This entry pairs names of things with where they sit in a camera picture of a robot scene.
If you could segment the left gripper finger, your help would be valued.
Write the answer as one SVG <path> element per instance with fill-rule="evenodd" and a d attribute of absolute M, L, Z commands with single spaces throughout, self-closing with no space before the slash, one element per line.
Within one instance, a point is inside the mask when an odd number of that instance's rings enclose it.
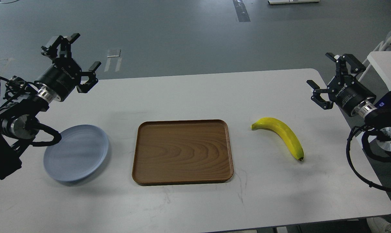
<path fill-rule="evenodd" d="M 56 59 L 71 59 L 71 45 L 80 37 L 80 33 L 71 36 L 52 37 L 45 46 L 41 46 L 41 54 L 52 61 Z"/>
<path fill-rule="evenodd" d="M 96 78 L 96 70 L 101 66 L 100 61 L 94 62 L 88 71 L 81 72 L 80 77 L 87 77 L 88 80 L 83 84 L 79 84 L 76 86 L 78 93 L 88 93 L 97 83 L 98 79 Z"/>

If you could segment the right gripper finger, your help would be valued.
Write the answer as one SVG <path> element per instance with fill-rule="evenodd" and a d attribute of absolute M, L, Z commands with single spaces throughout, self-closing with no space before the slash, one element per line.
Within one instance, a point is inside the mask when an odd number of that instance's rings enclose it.
<path fill-rule="evenodd" d="M 363 65 L 354 55 L 343 54 L 334 55 L 333 53 L 325 53 L 330 60 L 335 63 L 335 77 L 342 77 L 345 75 L 358 75 L 366 71 L 366 66 Z"/>
<path fill-rule="evenodd" d="M 319 107 L 324 110 L 332 109 L 334 106 L 334 102 L 327 101 L 321 97 L 321 94 L 329 94 L 332 90 L 328 87 L 325 89 L 321 89 L 314 81 L 307 80 L 307 84 L 313 89 L 311 100 L 315 102 Z"/>

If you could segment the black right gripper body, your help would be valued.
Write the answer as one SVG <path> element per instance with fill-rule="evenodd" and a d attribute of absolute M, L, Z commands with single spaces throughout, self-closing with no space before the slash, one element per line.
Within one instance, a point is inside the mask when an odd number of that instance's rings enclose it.
<path fill-rule="evenodd" d="M 352 75 L 345 75 L 341 78 L 335 76 L 327 87 L 330 90 L 329 100 L 350 117 L 358 114 L 355 108 L 362 102 L 373 103 L 377 98 L 372 91 Z"/>

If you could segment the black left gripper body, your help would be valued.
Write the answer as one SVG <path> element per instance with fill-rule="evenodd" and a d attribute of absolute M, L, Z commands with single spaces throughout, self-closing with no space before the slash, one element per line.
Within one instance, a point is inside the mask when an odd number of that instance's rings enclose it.
<path fill-rule="evenodd" d="M 56 58 L 34 84 L 38 88 L 45 85 L 55 92 L 58 102 L 63 102 L 80 84 L 81 72 L 80 66 L 73 58 Z"/>

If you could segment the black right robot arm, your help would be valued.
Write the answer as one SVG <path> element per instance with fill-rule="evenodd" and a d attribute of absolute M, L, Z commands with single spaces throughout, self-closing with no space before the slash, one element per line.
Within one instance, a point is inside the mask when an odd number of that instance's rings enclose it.
<path fill-rule="evenodd" d="M 337 105 L 350 117 L 359 115 L 370 129 L 363 134 L 362 143 L 369 145 L 369 136 L 376 136 L 386 157 L 374 155 L 370 149 L 366 149 L 366 154 L 377 161 L 391 162 L 391 91 L 380 103 L 374 104 L 376 95 L 356 78 L 366 67 L 352 54 L 327 52 L 326 56 L 335 63 L 335 75 L 325 89 L 308 80 L 307 84 L 313 89 L 311 99 L 324 110 Z"/>

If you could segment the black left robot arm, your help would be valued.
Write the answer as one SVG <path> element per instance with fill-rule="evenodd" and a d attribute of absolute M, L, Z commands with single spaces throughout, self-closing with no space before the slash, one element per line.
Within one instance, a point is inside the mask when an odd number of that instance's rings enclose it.
<path fill-rule="evenodd" d="M 101 62 L 83 71 L 72 57 L 71 46 L 79 37 L 79 33 L 59 35 L 41 47 L 41 54 L 52 63 L 37 81 L 0 76 L 0 180 L 21 169 L 20 156 L 29 146 L 61 141 L 58 131 L 39 122 L 38 113 L 46 112 L 54 100 L 64 101 L 74 89 L 87 93 L 98 83 L 96 70 Z"/>

